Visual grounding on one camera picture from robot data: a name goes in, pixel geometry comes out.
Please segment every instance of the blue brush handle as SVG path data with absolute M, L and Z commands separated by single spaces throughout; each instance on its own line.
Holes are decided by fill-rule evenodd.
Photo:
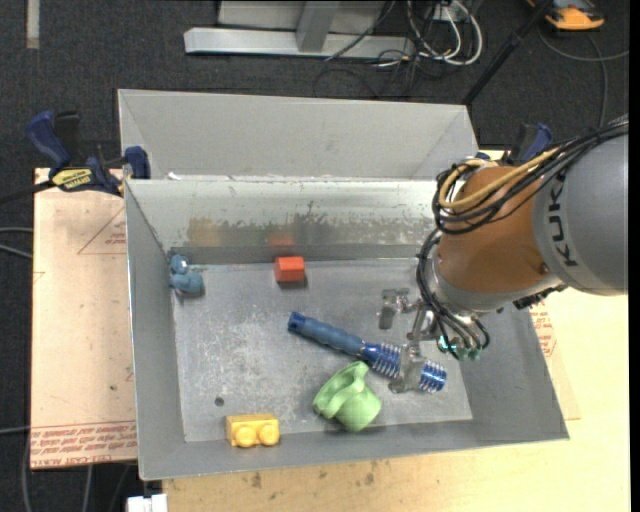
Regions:
M 352 356 L 357 356 L 362 347 L 362 338 L 300 313 L 291 313 L 288 328 L 290 332 L 301 334 Z

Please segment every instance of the black cable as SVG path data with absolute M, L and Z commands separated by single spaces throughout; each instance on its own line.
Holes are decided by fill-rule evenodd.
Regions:
M 376 92 L 376 90 L 359 73 L 356 73 L 355 71 L 353 71 L 351 69 L 346 69 L 346 68 L 328 68 L 328 69 L 325 69 L 322 72 L 320 72 L 318 74 L 318 76 L 316 76 L 315 80 L 313 81 L 313 85 L 312 85 L 313 95 L 316 98 L 320 97 L 318 95 L 318 90 L 317 90 L 318 83 L 320 82 L 320 80 L 324 76 L 326 76 L 326 75 L 328 75 L 330 73 L 344 73 L 346 75 L 353 76 L 353 77 L 357 78 L 360 81 L 360 83 L 363 84 L 369 90 L 369 93 L 370 93 L 370 96 L 372 97 L 372 99 L 376 99 L 376 98 L 380 97 L 379 94 Z
M 378 66 L 379 66 L 379 65 L 380 65 L 380 64 L 382 64 L 382 63 L 383 63 L 383 61 L 385 60 L 385 59 L 384 59 L 384 56 L 385 56 L 387 53 L 397 53 L 397 54 L 399 54 L 402 58 L 407 58 L 407 59 L 410 57 L 410 54 L 409 54 L 409 53 L 407 53 L 407 52 L 406 52 L 406 51 L 404 51 L 404 50 L 396 50 L 395 48 L 390 48 L 390 49 L 388 49 L 388 50 L 383 50 L 383 51 L 381 51 L 375 59 L 368 61 L 368 62 L 367 62 L 367 64 L 375 64 L 375 65 L 378 65 Z
M 84 485 L 84 496 L 82 498 L 82 512 L 87 512 L 89 509 L 89 496 L 91 495 L 91 482 L 93 479 L 93 464 L 90 464 L 87 468 L 87 481 Z
M 0 197 L 0 206 L 3 204 L 10 203 L 11 201 L 15 201 L 16 199 L 20 199 L 24 196 L 33 195 L 36 192 L 40 192 L 42 190 L 47 190 L 49 188 L 55 187 L 56 185 L 51 181 L 45 181 L 44 183 L 38 183 L 37 185 L 31 185 L 28 188 L 24 188 L 22 190 L 18 190 L 17 192 L 13 192 L 6 196 Z
M 113 492 L 113 496 L 111 497 L 111 502 L 109 503 L 109 508 L 107 508 L 107 512 L 113 512 L 116 507 L 116 503 L 120 499 L 120 491 L 122 490 L 122 486 L 124 485 L 124 481 L 129 474 L 129 470 L 133 467 L 132 464 L 126 464 L 120 478 L 118 479 L 118 483 L 116 484 L 116 489 Z
M 429 253 L 431 252 L 433 247 L 435 247 L 439 243 L 439 241 L 440 241 L 439 231 L 437 229 L 434 229 L 429 234 L 425 242 L 423 243 L 422 248 L 420 249 L 420 252 L 418 254 L 418 266 L 416 268 L 416 282 L 418 284 L 418 288 L 420 290 L 420 295 L 422 296 L 422 299 L 434 312 L 437 319 L 436 321 L 438 321 L 438 327 L 440 328 L 440 331 L 443 334 L 443 336 L 447 338 L 445 339 L 447 350 L 451 354 L 453 354 L 457 359 L 458 358 L 457 354 L 454 352 L 453 347 L 451 347 L 451 345 L 448 342 L 448 336 L 447 336 L 446 330 L 442 325 L 443 322 L 447 324 L 447 326 L 450 329 L 452 329 L 458 336 L 460 336 L 460 339 L 465 343 L 467 347 L 469 347 L 469 343 L 468 343 L 469 339 L 473 339 L 473 341 L 476 343 L 476 346 L 479 348 L 483 348 L 487 346 L 489 344 L 489 333 L 486 331 L 484 326 L 482 326 L 482 324 L 480 324 L 479 322 L 477 322 L 477 320 L 475 320 L 474 322 L 476 322 L 476 325 L 478 325 L 479 329 L 481 330 L 481 332 L 485 337 L 485 341 L 480 342 L 480 339 L 478 338 L 476 333 L 473 332 L 473 329 L 467 326 L 460 319 L 456 318 L 455 315 L 453 315 L 447 308 L 445 308 L 440 303 L 440 301 L 435 296 L 435 294 L 433 294 L 429 290 L 429 286 L 426 281 L 426 277 L 424 275 L 424 265 L 427 262 Z
M 424 16 L 422 16 L 418 10 L 417 10 L 417 5 L 415 3 L 412 3 L 411 5 L 407 4 L 407 8 L 411 9 L 411 15 L 416 18 L 418 21 L 421 21 L 422 23 L 427 23 L 429 20 L 433 20 L 434 16 L 435 16 L 435 5 L 431 6 L 431 9 L 429 9 L 429 12 L 427 13 L 427 17 L 425 18 Z
M 529 200 L 533 195 L 535 195 L 535 193 L 540 191 L 542 187 L 538 186 L 533 194 L 530 194 L 523 201 L 519 202 L 519 204 L 515 208 L 496 218 L 497 213 L 507 201 L 525 190 L 534 182 L 538 181 L 539 178 L 541 178 L 543 175 L 547 175 L 547 179 L 551 179 L 554 176 L 557 176 L 558 173 L 563 172 L 570 166 L 572 166 L 584 155 L 585 152 L 591 150 L 593 147 L 605 142 L 606 140 L 610 140 L 611 138 L 617 137 L 626 132 L 628 132 L 628 115 L 622 116 L 614 122 L 610 122 L 605 127 L 594 130 L 590 134 L 571 139 L 563 145 L 555 146 L 558 149 L 555 155 L 553 155 L 547 161 L 539 164 L 538 167 L 533 171 L 524 174 L 512 186 L 509 187 L 507 192 L 500 199 L 493 201 L 481 208 L 479 206 L 484 202 L 484 200 L 474 205 L 473 207 L 463 210 L 462 212 L 454 212 L 451 209 L 440 207 L 439 195 L 442 190 L 443 183 L 445 179 L 450 175 L 450 173 L 453 172 L 453 170 L 441 173 L 437 178 L 436 194 L 434 195 L 432 202 L 432 208 L 434 211 L 437 228 L 443 233 L 463 234 L 473 231 L 480 226 L 483 226 L 490 222 L 496 222 L 497 220 L 513 214 L 513 212 L 521 207 L 524 202 Z M 460 223 L 466 223 L 466 226 L 459 228 L 448 227 L 452 224 L 459 225 Z
M 487 68 L 484 70 L 478 81 L 462 100 L 463 105 L 471 105 L 478 94 L 484 89 L 487 82 L 496 74 L 498 69 L 507 60 L 509 55 L 520 45 L 529 31 L 545 16 L 553 0 L 541 0 L 535 7 L 531 17 L 520 28 L 515 30 L 504 42 Z
M 389 2 L 389 5 L 387 7 L 387 10 L 384 12 L 384 14 L 382 14 L 373 24 L 371 24 L 369 26 L 369 28 L 367 28 L 367 30 L 365 30 L 362 34 L 360 34 L 358 37 L 356 37 L 353 41 L 351 41 L 351 43 L 349 43 L 347 46 L 345 46 L 344 48 L 342 48 L 342 50 L 334 53 L 333 55 L 331 55 L 330 57 L 327 57 L 325 59 L 325 62 L 329 62 L 330 60 L 333 59 L 337 59 L 338 57 L 342 57 L 345 53 L 347 53 L 349 50 L 351 50 L 352 48 L 354 48 L 360 41 L 362 41 L 365 37 L 367 37 L 369 34 L 371 34 L 374 29 L 380 25 L 380 23 L 382 23 L 384 21 L 384 19 L 389 16 L 389 13 L 391 12 L 391 10 L 393 9 L 393 6 L 396 4 L 395 0 L 392 2 Z
M 1 233 L 33 233 L 33 229 L 32 228 L 23 228 L 23 227 L 7 227 L 7 228 L 3 228 L 0 227 L 0 234 Z M 0 251 L 4 251 L 4 252 L 8 252 L 10 254 L 15 254 L 16 256 L 22 256 L 23 258 L 28 258 L 28 259 L 32 259 L 33 255 L 31 253 L 25 252 L 25 251 L 21 251 L 20 249 L 16 249 L 15 247 L 11 247 L 9 245 L 5 245 L 5 244 L 0 244 Z
M 607 65 L 605 64 L 604 58 L 602 57 L 602 52 L 600 48 L 596 44 L 595 39 L 591 36 L 587 36 L 589 42 L 593 45 L 593 48 L 596 51 L 596 54 L 599 57 L 600 68 L 602 69 L 602 106 L 600 107 L 600 120 L 598 121 L 598 128 L 602 128 L 604 126 L 605 114 L 607 111 L 607 95 L 609 88 L 609 77 L 607 75 Z
M 432 66 L 439 69 L 438 72 L 430 72 L 426 66 Z M 418 71 L 428 78 L 429 80 L 442 80 L 443 78 L 449 77 L 454 73 L 459 73 L 463 68 L 460 66 L 448 66 L 441 60 L 436 59 L 425 59 L 424 57 L 419 57 L 416 60 L 416 68 Z
M 31 430 L 31 427 L 28 425 L 22 427 L 7 427 L 0 429 L 0 435 L 18 434 L 21 432 L 28 432 L 29 430 Z
M 409 33 L 412 32 L 411 30 L 411 16 L 415 16 L 415 9 L 413 8 L 413 6 L 415 6 L 415 4 L 413 3 L 407 3 L 407 23 L 409 25 Z M 435 6 L 433 6 L 433 8 L 429 11 L 429 15 L 426 18 L 422 18 L 422 17 L 418 17 L 418 19 L 420 21 L 422 21 L 422 28 L 418 31 L 419 37 L 416 38 L 416 41 L 414 41 L 414 46 L 416 48 L 415 54 L 419 53 L 418 47 L 419 45 L 417 44 L 417 42 L 420 42 L 422 44 L 425 44 L 427 42 L 426 40 L 426 36 L 427 34 L 431 31 L 431 29 L 433 28 L 433 22 L 435 19 Z
M 446 27 L 447 30 L 444 30 L 445 33 L 449 33 L 449 23 L 446 22 L 441 22 L 441 23 L 435 23 L 435 9 L 432 9 L 430 12 L 430 19 L 429 19 L 430 23 L 428 27 L 422 27 L 420 34 L 420 41 L 421 42 L 426 42 L 427 37 L 429 36 L 429 33 L 435 32 L 435 36 L 432 38 L 433 43 L 431 43 L 429 46 L 432 50 L 435 51 L 435 53 L 437 53 L 440 56 L 434 56 L 431 55 L 430 57 L 422 57 L 425 60 L 433 60 L 434 62 L 439 62 L 441 64 L 447 64 L 447 58 L 446 55 L 444 53 L 444 51 L 440 51 L 439 48 L 437 48 L 436 43 L 438 41 L 438 36 L 440 36 L 443 33 L 442 27 Z M 471 57 L 473 56 L 474 53 L 474 42 L 475 42 L 475 37 L 473 34 L 473 26 L 471 24 L 471 19 L 468 18 L 467 19 L 467 23 L 459 23 L 456 24 L 457 30 L 458 30 L 458 34 L 459 34 L 459 44 L 460 44 L 460 50 L 458 51 L 458 55 L 463 57 L 461 60 L 456 60 L 456 62 L 459 63 L 466 63 L 467 61 L 469 61 L 471 59 Z M 472 33 L 471 35 L 467 38 L 465 37 L 466 34 L 464 34 L 465 30 L 471 30 Z M 459 66 L 445 66 L 445 67 L 452 67 L 453 69 L 459 69 Z
M 31 433 L 27 434 L 25 441 L 24 455 L 22 456 L 22 468 L 20 471 L 20 487 L 22 490 L 22 501 L 26 512 L 31 512 L 31 498 L 29 496 L 29 483 L 27 473 L 29 471 L 29 453 L 31 451 Z
M 563 57 L 566 57 L 567 59 L 571 59 L 571 60 L 577 60 L 580 62 L 605 62 L 605 61 L 609 61 L 609 60 L 616 60 L 616 59 L 620 59 L 622 57 L 626 57 L 627 55 L 629 55 L 629 50 L 625 50 L 623 52 L 620 53 L 616 53 L 614 55 L 606 55 L 606 56 L 602 56 L 602 55 L 598 55 L 597 58 L 593 58 L 593 57 L 580 57 L 578 55 L 571 55 L 569 53 L 565 53 L 561 50 L 559 50 L 558 48 L 556 48 L 555 46 L 553 46 L 549 41 L 547 41 L 547 39 L 542 35 L 542 31 L 540 30 L 540 27 L 538 27 L 538 36 L 540 37 L 540 39 L 542 40 L 542 42 L 547 46 L 547 48 L 549 48 L 551 51 L 557 53 L 558 55 L 562 55 Z
M 387 80 L 387 83 L 385 84 L 385 86 L 382 88 L 382 90 L 380 91 L 380 95 L 378 96 L 379 98 L 382 98 L 382 96 L 384 94 L 387 93 L 387 91 L 389 91 L 391 89 L 391 86 L 393 85 L 393 83 L 396 81 L 396 79 L 400 76 L 400 69 L 402 66 L 403 62 L 398 62 L 395 65 L 395 68 L 393 70 L 393 73 L 391 75 L 391 78 L 389 78 L 389 80 Z

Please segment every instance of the yellow toy block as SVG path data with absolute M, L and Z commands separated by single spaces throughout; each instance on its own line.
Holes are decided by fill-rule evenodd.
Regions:
M 241 448 L 257 444 L 273 446 L 280 440 L 278 419 L 273 414 L 227 416 L 226 433 L 231 446 Z

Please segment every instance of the cardboard sheet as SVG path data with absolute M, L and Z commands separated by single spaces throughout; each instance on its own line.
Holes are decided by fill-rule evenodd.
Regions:
M 124 202 L 34 203 L 31 468 L 135 460 Z

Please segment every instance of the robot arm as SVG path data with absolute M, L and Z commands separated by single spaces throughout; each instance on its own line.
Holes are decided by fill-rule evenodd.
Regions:
M 624 116 L 519 166 L 471 160 L 439 176 L 416 277 L 442 347 L 477 354 L 479 317 L 509 302 L 626 292 L 628 129 Z

